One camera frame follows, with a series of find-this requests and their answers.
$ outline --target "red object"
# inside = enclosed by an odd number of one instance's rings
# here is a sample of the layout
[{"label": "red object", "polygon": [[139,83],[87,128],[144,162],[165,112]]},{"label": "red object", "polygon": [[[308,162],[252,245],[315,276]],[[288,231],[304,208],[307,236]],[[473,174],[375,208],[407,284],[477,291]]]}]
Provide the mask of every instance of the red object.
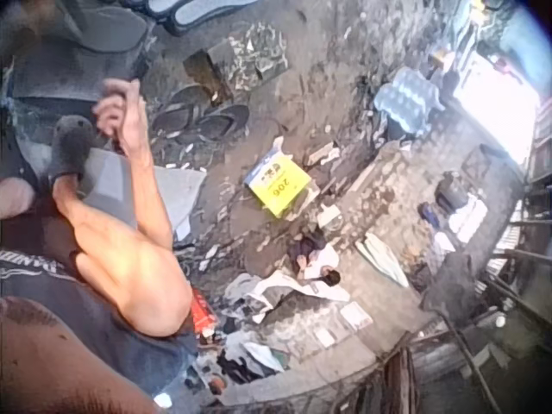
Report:
[{"label": "red object", "polygon": [[193,317],[193,330],[202,334],[205,329],[215,330],[216,316],[210,309],[204,296],[195,288],[191,289],[191,316]]}]

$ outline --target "dirt ground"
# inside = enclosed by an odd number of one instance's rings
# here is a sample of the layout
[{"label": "dirt ground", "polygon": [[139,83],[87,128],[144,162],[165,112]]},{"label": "dirt ground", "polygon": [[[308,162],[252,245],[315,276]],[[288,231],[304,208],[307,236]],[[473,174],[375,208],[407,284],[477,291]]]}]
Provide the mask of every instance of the dirt ground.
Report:
[{"label": "dirt ground", "polygon": [[[309,171],[320,188],[330,175],[354,179],[374,155],[367,141],[351,145],[363,131],[370,136],[373,126],[364,106],[399,67],[424,69],[428,47],[441,36],[450,13],[450,6],[440,2],[272,0],[207,22],[179,39],[162,29],[156,33],[160,53],[144,80],[148,101],[154,104],[190,82],[182,63],[186,58],[244,24],[266,22],[281,30],[290,62],[289,70],[247,97],[251,116],[246,134],[215,147],[197,146],[189,154],[196,166],[206,161],[208,171],[191,220],[196,249],[183,259],[192,282],[216,297],[240,271],[270,274],[304,222],[276,220],[263,210],[243,184],[247,173],[273,139],[283,135],[284,152],[299,165],[318,142],[329,138],[343,158],[354,155],[354,162],[348,158],[342,163],[341,172],[329,167]],[[221,219],[223,209],[228,215]],[[269,240],[259,254],[257,247]],[[199,273],[198,263],[214,244],[223,246],[224,257]]]}]

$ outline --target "man's knee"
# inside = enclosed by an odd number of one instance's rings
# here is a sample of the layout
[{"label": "man's knee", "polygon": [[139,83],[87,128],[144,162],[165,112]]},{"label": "man's knee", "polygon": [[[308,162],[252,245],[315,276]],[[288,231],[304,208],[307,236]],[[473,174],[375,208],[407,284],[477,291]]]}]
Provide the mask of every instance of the man's knee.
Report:
[{"label": "man's knee", "polygon": [[155,247],[144,256],[125,317],[146,335],[170,336],[190,313],[191,287],[172,252]]},{"label": "man's knee", "polygon": [[33,187],[24,179],[8,178],[0,181],[0,220],[18,216],[35,200]]}]

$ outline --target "yellow sign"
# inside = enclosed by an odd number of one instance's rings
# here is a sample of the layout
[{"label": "yellow sign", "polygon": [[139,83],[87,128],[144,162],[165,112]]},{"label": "yellow sign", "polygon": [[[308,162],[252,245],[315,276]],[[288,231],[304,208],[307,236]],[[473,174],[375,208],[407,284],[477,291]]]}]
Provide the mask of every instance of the yellow sign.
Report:
[{"label": "yellow sign", "polygon": [[311,181],[311,177],[281,151],[273,149],[246,178],[246,183],[276,216]]}]

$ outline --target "gray slipper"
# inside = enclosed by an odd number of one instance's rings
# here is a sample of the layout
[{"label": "gray slipper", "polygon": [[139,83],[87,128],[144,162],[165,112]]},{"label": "gray slipper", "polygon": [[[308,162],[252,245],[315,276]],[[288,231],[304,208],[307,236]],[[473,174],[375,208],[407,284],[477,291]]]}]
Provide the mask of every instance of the gray slipper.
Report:
[{"label": "gray slipper", "polygon": [[82,179],[94,134],[94,127],[82,116],[62,116],[58,120],[53,132],[52,161],[48,170],[50,187],[63,175],[77,174],[78,179]]}]

